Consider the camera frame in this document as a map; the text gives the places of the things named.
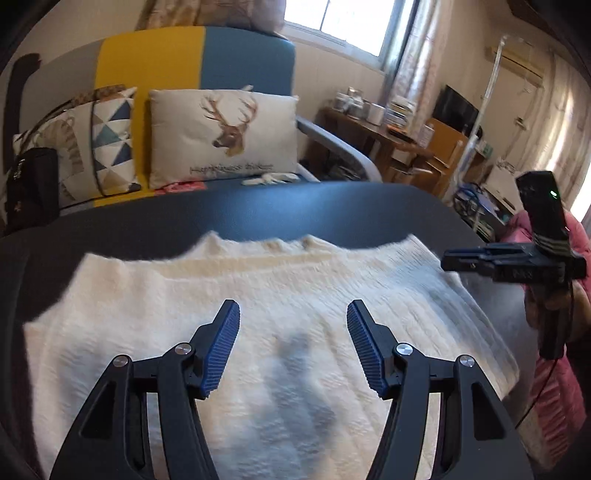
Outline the person's right hand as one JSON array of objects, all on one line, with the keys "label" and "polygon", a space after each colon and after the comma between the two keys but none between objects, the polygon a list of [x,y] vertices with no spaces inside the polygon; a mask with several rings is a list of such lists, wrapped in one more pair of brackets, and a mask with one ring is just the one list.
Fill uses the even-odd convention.
[{"label": "person's right hand", "polygon": [[525,291],[526,321],[530,327],[540,331],[545,322],[544,317],[549,312],[558,312],[567,309],[571,304],[571,293],[558,292],[546,296],[536,292],[532,287]]}]

